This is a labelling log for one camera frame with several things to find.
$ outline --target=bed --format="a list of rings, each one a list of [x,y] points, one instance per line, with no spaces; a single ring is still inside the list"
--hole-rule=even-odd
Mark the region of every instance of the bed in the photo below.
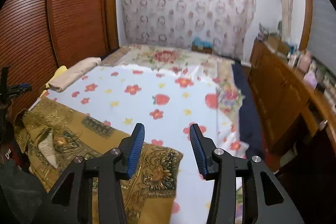
[[[198,173],[189,126],[197,123],[204,136],[234,156],[245,157],[246,151],[260,155],[260,126],[243,77],[241,67],[229,59],[182,49],[129,45],[109,55],[63,92],[48,90],[43,100],[56,101],[82,113],[85,119],[128,134],[141,122],[146,143],[181,152],[170,223],[204,224],[213,181],[203,180]],[[239,223],[239,178],[236,189]]]

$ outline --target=wooden dresser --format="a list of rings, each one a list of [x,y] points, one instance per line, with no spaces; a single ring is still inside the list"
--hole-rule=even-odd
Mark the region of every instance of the wooden dresser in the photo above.
[[[262,42],[254,43],[249,84],[263,123],[269,149],[283,155],[295,141],[325,131],[336,153],[336,117],[324,95],[303,82],[304,75],[290,68],[284,58],[272,53]],[[307,130],[302,129],[302,121]]]

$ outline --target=ribbed blue pad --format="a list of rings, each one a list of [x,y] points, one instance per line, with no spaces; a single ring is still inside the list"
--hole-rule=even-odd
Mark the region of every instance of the ribbed blue pad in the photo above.
[[[145,127],[142,125],[136,135],[133,147],[128,157],[127,175],[130,178],[132,177],[132,175],[135,173],[137,169],[144,140],[145,140]]]
[[[208,174],[205,155],[204,155],[203,150],[201,148],[201,144],[200,144],[198,136],[197,136],[197,134],[194,130],[194,127],[192,127],[192,126],[190,126],[189,135],[190,135],[190,142],[191,142],[191,146],[193,147],[198,171],[201,175],[205,176],[205,175]]]

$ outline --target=bed sheet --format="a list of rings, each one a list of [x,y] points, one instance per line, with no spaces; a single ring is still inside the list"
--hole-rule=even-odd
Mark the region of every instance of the bed sheet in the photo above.
[[[213,181],[203,180],[198,172],[189,139],[190,124],[198,123],[204,136],[232,155],[243,156],[248,148],[239,141],[232,122],[212,106],[217,88],[212,81],[121,65],[97,66],[65,91],[49,90],[45,95],[129,134],[137,122],[143,123],[145,142],[182,152],[171,223],[204,224]]]

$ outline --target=yellow star print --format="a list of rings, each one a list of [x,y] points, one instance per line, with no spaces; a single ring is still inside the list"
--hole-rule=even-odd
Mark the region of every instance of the yellow star print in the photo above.
[[[126,124],[126,125],[129,125],[129,124],[131,124],[132,122],[133,122],[133,119],[132,119],[132,118],[130,118],[130,119],[125,118],[125,120],[124,120],[124,124]]]
[[[184,109],[184,115],[190,116],[191,115],[191,110],[190,109]]]
[[[111,107],[118,106],[118,105],[119,105],[119,101],[110,102]]]

